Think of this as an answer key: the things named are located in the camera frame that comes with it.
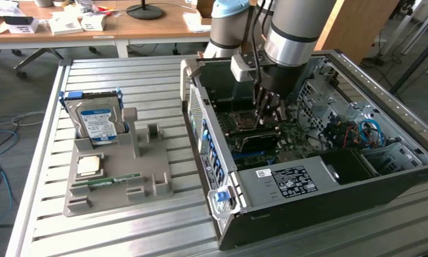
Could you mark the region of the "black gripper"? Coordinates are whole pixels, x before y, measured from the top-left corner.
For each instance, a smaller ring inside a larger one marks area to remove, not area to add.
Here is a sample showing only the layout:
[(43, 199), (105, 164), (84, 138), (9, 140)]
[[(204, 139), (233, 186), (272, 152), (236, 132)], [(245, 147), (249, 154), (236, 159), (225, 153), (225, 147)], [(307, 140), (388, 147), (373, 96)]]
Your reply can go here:
[(292, 93), (303, 72), (303, 65), (285, 67), (269, 65), (260, 70), (261, 79), (253, 88), (255, 126), (269, 120), (285, 120), (287, 98)]

